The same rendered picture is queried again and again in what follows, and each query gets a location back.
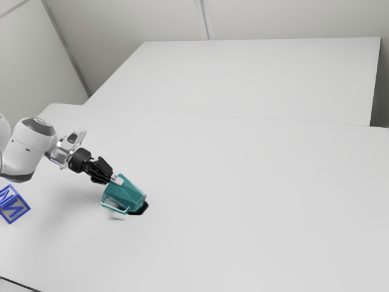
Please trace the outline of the blue letter block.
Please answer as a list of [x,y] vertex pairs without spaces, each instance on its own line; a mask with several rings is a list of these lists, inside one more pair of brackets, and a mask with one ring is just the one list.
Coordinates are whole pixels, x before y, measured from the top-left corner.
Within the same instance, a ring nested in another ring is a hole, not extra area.
[[11,184],[0,189],[0,216],[8,224],[12,224],[29,210],[30,206]]

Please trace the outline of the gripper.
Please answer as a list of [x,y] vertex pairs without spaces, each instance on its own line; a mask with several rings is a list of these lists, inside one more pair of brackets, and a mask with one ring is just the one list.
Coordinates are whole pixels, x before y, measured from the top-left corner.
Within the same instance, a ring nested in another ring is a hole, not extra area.
[[114,173],[113,168],[101,156],[94,160],[92,153],[82,147],[71,156],[68,167],[75,173],[87,173],[93,183],[103,185],[114,183],[118,186],[124,183],[124,180]]

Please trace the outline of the teal faceted mug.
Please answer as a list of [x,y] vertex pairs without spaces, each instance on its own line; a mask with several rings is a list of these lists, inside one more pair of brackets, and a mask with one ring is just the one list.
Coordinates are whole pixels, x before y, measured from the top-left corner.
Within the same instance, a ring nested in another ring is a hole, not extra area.
[[108,183],[101,206],[121,214],[142,215],[148,208],[146,195],[122,173]]

